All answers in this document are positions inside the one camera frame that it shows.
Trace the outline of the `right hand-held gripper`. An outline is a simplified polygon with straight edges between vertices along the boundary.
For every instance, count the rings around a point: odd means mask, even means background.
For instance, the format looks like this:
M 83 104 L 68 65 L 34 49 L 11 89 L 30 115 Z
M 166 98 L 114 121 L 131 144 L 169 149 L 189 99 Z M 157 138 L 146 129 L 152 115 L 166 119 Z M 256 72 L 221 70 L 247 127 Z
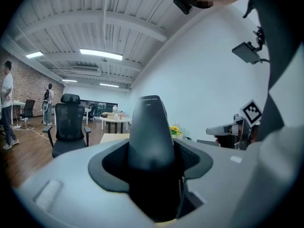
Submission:
M 256 141 L 262 111 L 252 99 L 234 115 L 234 123 L 206 129 L 207 135 L 214 135 L 223 148 L 246 150 Z

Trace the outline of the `dark glass wall panel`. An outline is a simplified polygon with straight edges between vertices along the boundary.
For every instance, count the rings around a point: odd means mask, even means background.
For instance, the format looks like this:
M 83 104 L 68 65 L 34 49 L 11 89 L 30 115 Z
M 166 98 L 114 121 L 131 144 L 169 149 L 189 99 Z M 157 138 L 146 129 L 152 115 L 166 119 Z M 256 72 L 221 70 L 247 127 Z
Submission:
M 106 109 L 109 108 L 109 111 L 112 112 L 113 107 L 118 103 L 108 103 L 108 102 L 99 102 L 99 101 L 89 101 L 89 100 L 80 100 L 80 105 L 85 108 L 95 107 L 95 115 L 101 115 Z

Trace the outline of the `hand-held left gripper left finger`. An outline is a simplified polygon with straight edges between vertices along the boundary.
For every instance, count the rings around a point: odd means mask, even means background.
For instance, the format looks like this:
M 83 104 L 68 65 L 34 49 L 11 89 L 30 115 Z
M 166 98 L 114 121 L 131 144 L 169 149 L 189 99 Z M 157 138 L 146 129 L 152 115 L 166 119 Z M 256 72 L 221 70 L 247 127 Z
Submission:
M 158 228 L 125 193 L 108 192 L 89 175 L 88 164 L 116 144 L 106 142 L 67 152 L 25 180 L 14 193 L 46 228 Z

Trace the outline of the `small white desk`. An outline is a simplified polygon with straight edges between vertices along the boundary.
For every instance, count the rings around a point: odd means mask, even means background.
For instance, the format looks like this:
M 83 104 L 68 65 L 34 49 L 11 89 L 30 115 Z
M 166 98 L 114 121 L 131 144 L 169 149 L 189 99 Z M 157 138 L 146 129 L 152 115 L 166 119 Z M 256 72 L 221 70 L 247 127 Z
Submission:
M 26 105 L 26 103 L 21 102 L 21 101 L 12 101 L 12 109 L 11 109 L 11 113 L 10 113 L 10 123 L 11 125 L 13 125 L 13 120 L 16 119 L 17 121 L 20 121 L 22 119 L 22 117 L 20 116 L 20 114 L 22 113 L 22 110 L 24 108 L 24 106 Z M 19 115 L 16 114 L 16 107 L 19 107 Z

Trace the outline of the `black rolling chair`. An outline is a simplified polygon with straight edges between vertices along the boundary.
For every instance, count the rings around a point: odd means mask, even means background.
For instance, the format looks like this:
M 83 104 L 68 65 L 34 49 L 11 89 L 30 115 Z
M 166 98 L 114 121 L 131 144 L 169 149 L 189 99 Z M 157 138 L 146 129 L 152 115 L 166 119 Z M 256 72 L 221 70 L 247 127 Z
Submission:
M 90 122 L 93 122 L 95 120 L 95 109 L 96 109 L 96 106 L 92 105 L 91 108 L 90 108 L 90 111 L 88 112 L 87 119 Z

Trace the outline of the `round white table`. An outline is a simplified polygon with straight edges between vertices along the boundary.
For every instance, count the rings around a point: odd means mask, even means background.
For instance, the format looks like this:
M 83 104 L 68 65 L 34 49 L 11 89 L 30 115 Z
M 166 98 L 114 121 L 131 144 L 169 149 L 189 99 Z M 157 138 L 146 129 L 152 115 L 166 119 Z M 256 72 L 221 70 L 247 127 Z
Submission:
M 102 130 L 104 126 L 107 125 L 108 133 L 112 133 L 111 124 L 114 124 L 114 133 L 124 133 L 124 129 L 128 131 L 128 124 L 132 121 L 131 118 L 122 117 L 121 119 L 111 119 L 105 117 L 99 117 L 102 121 Z

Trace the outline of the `black headrest office chair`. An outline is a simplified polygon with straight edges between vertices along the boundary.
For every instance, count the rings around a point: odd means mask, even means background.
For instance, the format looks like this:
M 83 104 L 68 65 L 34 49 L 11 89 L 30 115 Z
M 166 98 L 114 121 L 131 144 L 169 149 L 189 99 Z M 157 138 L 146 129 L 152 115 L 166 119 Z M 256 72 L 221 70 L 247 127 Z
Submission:
M 80 97 L 74 94 L 63 94 L 60 101 L 55 105 L 56 141 L 52 141 L 51 125 L 43 129 L 43 133 L 47 133 L 52 146 L 53 158 L 88 147 L 91 133 L 90 128 L 82 126 L 85 108 L 80 105 Z

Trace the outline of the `small black chair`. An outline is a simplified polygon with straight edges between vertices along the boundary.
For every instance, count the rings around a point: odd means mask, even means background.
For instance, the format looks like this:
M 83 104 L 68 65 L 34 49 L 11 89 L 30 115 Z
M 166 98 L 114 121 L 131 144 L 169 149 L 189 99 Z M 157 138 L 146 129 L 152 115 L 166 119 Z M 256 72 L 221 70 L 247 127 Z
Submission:
M 28 99 L 24 105 L 24 108 L 21 110 L 20 119 L 26 122 L 29 118 L 33 117 L 33 107 L 35 100 Z

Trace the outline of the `person's black clothing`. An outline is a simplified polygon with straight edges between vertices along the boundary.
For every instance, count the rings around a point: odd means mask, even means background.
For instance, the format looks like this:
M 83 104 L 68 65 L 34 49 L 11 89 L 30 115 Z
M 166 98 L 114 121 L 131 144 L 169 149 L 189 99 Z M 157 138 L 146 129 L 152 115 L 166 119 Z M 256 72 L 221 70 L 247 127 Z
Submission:
M 304 34 L 296 14 L 301 0 L 250 0 L 266 37 L 268 94 L 257 139 L 284 126 L 304 125 Z

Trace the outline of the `light wooden table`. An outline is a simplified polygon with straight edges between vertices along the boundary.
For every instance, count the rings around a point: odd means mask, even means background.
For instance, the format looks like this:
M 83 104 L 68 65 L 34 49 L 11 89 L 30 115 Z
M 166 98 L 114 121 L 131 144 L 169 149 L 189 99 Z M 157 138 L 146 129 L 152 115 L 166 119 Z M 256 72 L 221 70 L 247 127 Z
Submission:
M 129 139 L 129 133 L 104 133 L 100 143 Z

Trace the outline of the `ceiling air conditioner unit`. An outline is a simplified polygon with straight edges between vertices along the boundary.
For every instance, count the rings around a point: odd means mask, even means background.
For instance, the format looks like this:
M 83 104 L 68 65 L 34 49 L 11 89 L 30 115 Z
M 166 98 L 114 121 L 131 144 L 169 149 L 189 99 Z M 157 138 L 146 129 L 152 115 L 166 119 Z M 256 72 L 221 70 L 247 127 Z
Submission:
M 74 74 L 85 76 L 101 76 L 100 68 L 90 66 L 72 66 L 71 70 Z

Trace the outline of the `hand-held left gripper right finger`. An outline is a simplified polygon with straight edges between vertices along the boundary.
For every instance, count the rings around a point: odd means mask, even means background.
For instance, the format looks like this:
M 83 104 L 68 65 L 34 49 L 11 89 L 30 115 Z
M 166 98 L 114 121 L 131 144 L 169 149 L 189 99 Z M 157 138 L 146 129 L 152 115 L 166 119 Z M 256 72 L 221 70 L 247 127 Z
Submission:
M 241 204 L 241 199 L 257 165 L 260 143 L 249 145 L 245 151 L 216 147 L 185 139 L 213 159 L 211 169 L 198 179 L 186 183 L 203 205 L 191 213 L 169 222 L 164 228 L 253 228 L 258 221 L 254 217 L 252 203 Z

